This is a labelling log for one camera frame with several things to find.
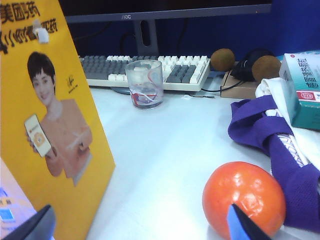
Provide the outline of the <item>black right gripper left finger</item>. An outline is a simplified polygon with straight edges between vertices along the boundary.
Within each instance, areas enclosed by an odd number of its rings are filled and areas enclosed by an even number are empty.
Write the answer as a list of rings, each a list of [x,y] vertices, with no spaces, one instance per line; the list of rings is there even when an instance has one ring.
[[[51,240],[56,228],[56,214],[50,204],[9,233],[5,240]]]

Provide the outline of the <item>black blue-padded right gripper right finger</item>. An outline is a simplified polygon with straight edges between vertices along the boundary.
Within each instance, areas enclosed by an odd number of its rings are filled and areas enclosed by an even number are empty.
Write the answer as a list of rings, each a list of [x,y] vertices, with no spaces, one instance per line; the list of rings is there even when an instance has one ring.
[[[227,224],[231,240],[271,240],[235,203],[228,208]]]

